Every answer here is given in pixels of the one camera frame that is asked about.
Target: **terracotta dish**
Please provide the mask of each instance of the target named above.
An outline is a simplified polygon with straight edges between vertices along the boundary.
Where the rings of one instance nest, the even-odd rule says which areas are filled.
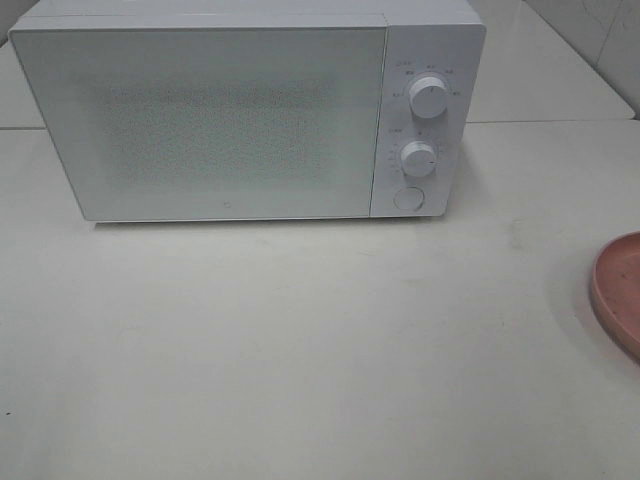
[[[620,237],[600,252],[591,295],[603,327],[640,359],[640,232]]]

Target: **timer knob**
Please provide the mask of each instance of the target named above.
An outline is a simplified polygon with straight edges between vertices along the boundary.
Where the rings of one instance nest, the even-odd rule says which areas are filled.
[[[447,109],[447,84],[436,76],[421,77],[409,87],[409,104],[416,117],[435,118]]]
[[[436,168],[436,152],[424,142],[411,142],[400,152],[402,171],[410,177],[426,177]]]

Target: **microwave window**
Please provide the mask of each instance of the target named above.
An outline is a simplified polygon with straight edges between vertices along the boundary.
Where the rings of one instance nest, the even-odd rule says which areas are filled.
[[[382,28],[13,40],[88,219],[369,214]]]

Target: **white tile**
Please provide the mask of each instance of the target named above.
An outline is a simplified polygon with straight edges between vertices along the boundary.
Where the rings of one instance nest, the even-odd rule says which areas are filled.
[[[11,45],[0,47],[0,128],[44,128]]]
[[[527,0],[591,65],[595,65],[620,0]]]
[[[470,122],[629,119],[633,110],[519,0],[472,0],[488,27]]]
[[[637,0],[624,0],[598,67],[640,115],[640,2]]]
[[[440,220],[94,229],[46,132],[0,132],[0,478],[637,478],[587,278],[640,122],[464,150]]]

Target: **white knob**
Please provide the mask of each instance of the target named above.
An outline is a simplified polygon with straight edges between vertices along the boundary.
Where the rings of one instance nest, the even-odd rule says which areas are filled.
[[[402,171],[410,177],[426,177],[436,168],[436,152],[424,142],[411,142],[400,152]]]
[[[411,111],[420,118],[435,118],[447,109],[447,84],[438,77],[422,77],[409,87]]]

